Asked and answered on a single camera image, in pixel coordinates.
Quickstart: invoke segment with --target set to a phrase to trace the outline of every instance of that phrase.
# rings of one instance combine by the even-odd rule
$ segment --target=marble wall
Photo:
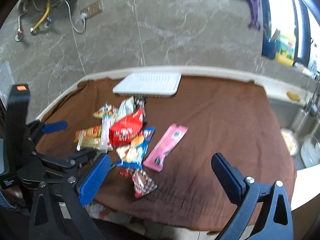
[[[70,0],[73,22],[96,0]],[[44,8],[45,0],[36,0]],[[248,29],[247,0],[102,0],[103,12],[87,20],[84,34],[70,25],[67,5],[54,8],[50,29],[29,28],[41,17],[30,2],[17,43],[18,10],[0,30],[0,97],[12,83],[32,91],[29,119],[86,74],[133,66],[203,65],[258,73],[312,90],[314,82],[261,57],[262,31]]]

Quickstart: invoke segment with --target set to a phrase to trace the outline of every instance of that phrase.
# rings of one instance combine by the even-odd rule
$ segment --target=white plastic tray
[[[132,73],[113,88],[113,93],[124,95],[172,96],[177,90],[181,73]]]

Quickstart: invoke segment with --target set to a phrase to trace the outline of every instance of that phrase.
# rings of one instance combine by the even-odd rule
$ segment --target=pink snack package
[[[176,125],[175,123],[170,125],[155,148],[145,159],[143,165],[154,171],[160,172],[163,167],[164,159],[182,139],[187,130],[188,128],[182,125]]]

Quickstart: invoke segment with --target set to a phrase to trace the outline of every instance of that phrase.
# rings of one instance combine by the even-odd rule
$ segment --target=blue snack bag
[[[129,145],[118,147],[116,152],[121,160],[116,162],[116,166],[142,169],[142,160],[154,131],[154,127],[144,128]]]

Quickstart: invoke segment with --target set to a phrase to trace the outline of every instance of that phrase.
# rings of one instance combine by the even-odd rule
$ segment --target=brown tablecloth
[[[106,102],[119,106],[125,98],[112,88],[120,80],[81,82],[46,116],[47,122],[66,120],[68,128],[45,135],[37,150],[65,158],[76,150],[75,131],[99,125],[92,117]],[[183,76],[176,95],[149,98],[147,126],[156,132],[150,152],[172,123],[188,132],[164,162],[161,172],[145,168],[158,188],[135,199],[133,182],[120,176],[121,168],[109,172],[95,199],[135,217],[192,230],[220,231],[236,209],[211,169],[211,157],[221,152],[232,166],[258,182],[284,182],[291,199],[296,172],[280,134],[280,127],[262,87],[252,82]],[[110,153],[117,160],[114,152]],[[250,221],[257,219],[259,208]]]

